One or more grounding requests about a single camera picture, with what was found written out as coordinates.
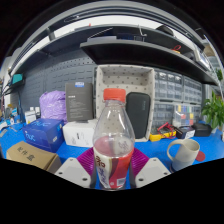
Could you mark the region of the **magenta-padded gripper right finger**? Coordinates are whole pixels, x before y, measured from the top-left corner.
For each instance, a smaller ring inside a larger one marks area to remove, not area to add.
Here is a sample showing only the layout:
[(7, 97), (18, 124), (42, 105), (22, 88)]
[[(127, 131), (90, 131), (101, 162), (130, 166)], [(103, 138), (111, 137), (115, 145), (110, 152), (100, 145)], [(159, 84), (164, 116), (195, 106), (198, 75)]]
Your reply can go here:
[(134, 149), (129, 168), (132, 188), (143, 187), (168, 175), (170, 171), (158, 158), (149, 158), (137, 148)]

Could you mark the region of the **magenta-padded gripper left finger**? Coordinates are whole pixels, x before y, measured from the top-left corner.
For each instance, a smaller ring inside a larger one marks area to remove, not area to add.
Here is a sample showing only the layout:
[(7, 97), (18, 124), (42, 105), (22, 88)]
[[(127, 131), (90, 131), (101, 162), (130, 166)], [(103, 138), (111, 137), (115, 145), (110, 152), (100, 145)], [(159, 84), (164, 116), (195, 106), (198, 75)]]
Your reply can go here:
[(93, 149), (89, 148), (77, 158), (68, 158), (56, 175), (81, 187), (94, 188), (97, 174)]

